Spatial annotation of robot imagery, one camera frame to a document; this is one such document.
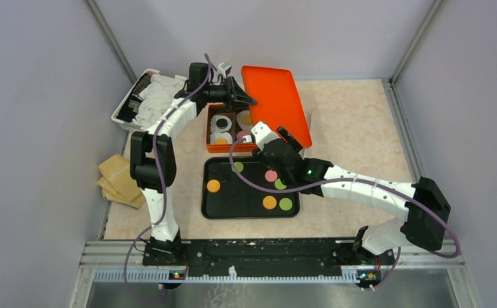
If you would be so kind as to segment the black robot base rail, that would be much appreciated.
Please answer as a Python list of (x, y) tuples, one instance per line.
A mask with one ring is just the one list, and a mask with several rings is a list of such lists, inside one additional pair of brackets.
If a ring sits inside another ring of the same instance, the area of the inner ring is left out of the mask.
[(373, 255), (353, 237), (282, 239), (155, 239), (144, 247), (143, 265), (168, 268), (172, 280), (226, 278), (240, 281), (344, 280), (369, 288), (394, 252)]

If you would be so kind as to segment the orange cookie box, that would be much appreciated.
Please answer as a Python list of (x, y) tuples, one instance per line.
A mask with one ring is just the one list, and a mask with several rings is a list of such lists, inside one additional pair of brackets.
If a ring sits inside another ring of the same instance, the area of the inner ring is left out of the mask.
[(206, 122), (206, 137), (205, 137), (205, 144), (207, 147), (207, 151), (212, 154), (219, 154), (219, 153), (228, 153), (231, 149), (232, 144), (226, 144), (226, 145), (210, 145), (209, 144), (209, 137), (211, 135), (210, 132), (210, 121), (212, 116), (216, 114), (221, 114), (228, 116), (231, 121), (232, 121), (232, 128), (228, 131), (232, 137), (233, 137), (233, 143), (236, 142), (236, 134), (241, 131), (241, 128), (237, 124), (236, 120), (236, 114), (239, 112), (230, 112), (225, 109), (225, 107), (221, 103), (213, 103), (208, 106), (207, 109), (207, 122)]

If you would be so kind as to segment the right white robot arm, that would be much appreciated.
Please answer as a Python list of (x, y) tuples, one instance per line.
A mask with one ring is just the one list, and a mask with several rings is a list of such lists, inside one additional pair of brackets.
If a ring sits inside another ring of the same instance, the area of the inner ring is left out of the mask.
[(370, 264), (378, 255), (410, 244), (440, 257), (451, 207), (437, 183), (420, 177), (415, 183), (361, 175), (319, 158), (303, 158), (302, 146), (280, 127), (271, 130), (260, 121), (233, 145), (254, 143), (252, 154), (275, 171), (284, 192), (340, 198), (368, 205), (392, 215), (379, 225), (362, 227), (353, 245), (353, 257)]

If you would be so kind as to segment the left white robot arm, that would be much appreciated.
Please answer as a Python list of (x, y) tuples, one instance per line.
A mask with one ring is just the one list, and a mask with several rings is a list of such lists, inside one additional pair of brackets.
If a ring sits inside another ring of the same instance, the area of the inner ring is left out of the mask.
[(255, 105), (256, 100), (231, 76), (229, 63), (193, 62), (187, 80), (163, 115), (145, 131), (131, 136), (130, 176), (148, 206), (148, 246), (167, 265), (178, 263), (182, 257), (180, 229), (169, 197), (177, 174), (173, 140), (210, 103), (237, 111)]

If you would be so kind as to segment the metal tongs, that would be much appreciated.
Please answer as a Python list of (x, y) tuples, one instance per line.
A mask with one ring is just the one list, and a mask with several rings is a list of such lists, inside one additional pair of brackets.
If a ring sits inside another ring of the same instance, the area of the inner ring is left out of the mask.
[(313, 115), (313, 111), (312, 110), (309, 110), (309, 111), (305, 112), (306, 123), (307, 123), (308, 133), (309, 134), (311, 134), (312, 115)]

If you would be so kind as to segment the orange box lid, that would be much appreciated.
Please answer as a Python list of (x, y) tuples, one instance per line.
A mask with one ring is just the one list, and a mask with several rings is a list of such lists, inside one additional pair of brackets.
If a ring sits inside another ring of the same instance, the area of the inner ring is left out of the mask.
[(282, 126), (303, 148), (311, 147), (310, 128), (291, 71), (245, 65), (241, 76), (245, 92), (256, 100), (249, 106), (252, 122), (262, 121), (273, 131)]

